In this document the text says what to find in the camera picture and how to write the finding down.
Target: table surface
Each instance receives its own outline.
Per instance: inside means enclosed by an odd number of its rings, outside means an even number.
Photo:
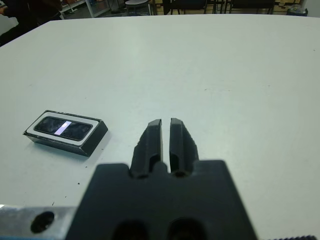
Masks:
[[[320,18],[173,15],[49,22],[0,48],[0,203],[76,206],[130,165],[148,122],[184,121],[226,161],[261,239],[320,238]],[[45,110],[103,119],[91,157],[31,142]]]

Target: white table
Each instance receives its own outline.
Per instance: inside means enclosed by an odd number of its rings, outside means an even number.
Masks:
[[[96,165],[130,164],[157,118],[169,163],[176,117],[201,159],[227,162],[261,239],[320,238],[319,42],[320,19],[275,15],[35,29],[0,48],[0,203],[78,205]],[[89,159],[34,144],[22,133],[44,110],[103,119],[109,132]]]

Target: person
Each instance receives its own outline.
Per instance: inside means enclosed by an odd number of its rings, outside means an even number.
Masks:
[[[6,6],[0,14],[16,18],[18,25],[0,36],[3,46],[21,35],[51,20],[59,20],[62,9],[60,0],[2,0]]]

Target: black plastic mount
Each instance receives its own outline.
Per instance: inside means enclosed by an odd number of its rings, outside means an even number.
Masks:
[[[199,161],[184,123],[150,122],[125,164],[98,165],[66,240],[258,240],[222,160]],[[313,236],[286,238],[316,240]]]

